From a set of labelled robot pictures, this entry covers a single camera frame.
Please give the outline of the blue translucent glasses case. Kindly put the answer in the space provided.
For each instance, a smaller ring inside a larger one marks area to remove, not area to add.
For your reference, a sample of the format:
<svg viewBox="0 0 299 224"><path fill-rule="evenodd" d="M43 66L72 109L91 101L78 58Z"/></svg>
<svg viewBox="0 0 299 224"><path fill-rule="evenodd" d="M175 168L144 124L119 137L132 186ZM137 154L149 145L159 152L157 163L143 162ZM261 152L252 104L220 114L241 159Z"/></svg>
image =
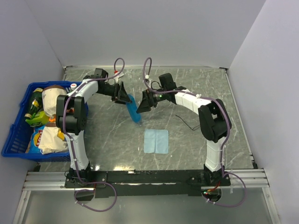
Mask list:
<svg viewBox="0 0 299 224"><path fill-rule="evenodd" d="M131 102L126 102L126 107L127 110L130 114L131 119L135 122L135 123L140 123L141 122L141 115L139 113L137 113L137 105L135 102L135 99L132 95L128 94L128 97L130 99Z"/></svg>

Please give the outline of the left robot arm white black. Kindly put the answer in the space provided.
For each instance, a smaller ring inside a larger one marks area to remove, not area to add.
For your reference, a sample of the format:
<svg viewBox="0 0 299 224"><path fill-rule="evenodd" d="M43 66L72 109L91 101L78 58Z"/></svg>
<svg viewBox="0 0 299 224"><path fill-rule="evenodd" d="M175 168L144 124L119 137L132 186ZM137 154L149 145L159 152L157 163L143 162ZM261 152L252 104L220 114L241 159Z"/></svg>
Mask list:
<svg viewBox="0 0 299 224"><path fill-rule="evenodd" d="M96 69L93 75L85 76L74 90L57 97L56 126L64 133L71 158L68 178L74 179L80 187L90 186L93 180L84 142L87 124L85 104L96 93L110 96L117 104L131 103L124 83L118 81L120 73L109 77L104 69Z"/></svg>

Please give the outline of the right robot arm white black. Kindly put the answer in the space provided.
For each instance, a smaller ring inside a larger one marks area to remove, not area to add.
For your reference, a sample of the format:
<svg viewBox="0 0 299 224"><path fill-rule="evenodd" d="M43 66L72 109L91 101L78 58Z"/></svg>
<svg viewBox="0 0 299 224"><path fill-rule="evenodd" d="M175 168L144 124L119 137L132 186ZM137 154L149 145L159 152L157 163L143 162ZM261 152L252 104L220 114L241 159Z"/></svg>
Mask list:
<svg viewBox="0 0 299 224"><path fill-rule="evenodd" d="M149 112L158 102L167 100L197 114L199 127L207 145L201 179L209 186L216 185L223 177L223 149L231 129L231 122L223 102L220 99L203 98L183 86L177 86L170 73L160 75L159 81L160 88L154 90L149 76L143 75L147 89L142 92L142 101L136 112Z"/></svg>

